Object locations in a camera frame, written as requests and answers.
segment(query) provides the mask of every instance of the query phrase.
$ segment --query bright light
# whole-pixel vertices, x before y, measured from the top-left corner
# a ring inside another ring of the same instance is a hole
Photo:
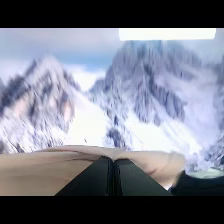
[[[119,28],[121,41],[214,39],[216,28]]]

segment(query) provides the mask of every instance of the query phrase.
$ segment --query person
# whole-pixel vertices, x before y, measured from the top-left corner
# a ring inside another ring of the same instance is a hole
[[[95,146],[58,146],[33,153],[2,154],[0,195],[56,195],[101,156],[114,161],[131,160],[173,195],[190,195],[192,192],[186,191],[186,187],[190,186],[189,181],[201,180],[196,177],[186,179],[185,158],[175,152],[130,152]]]

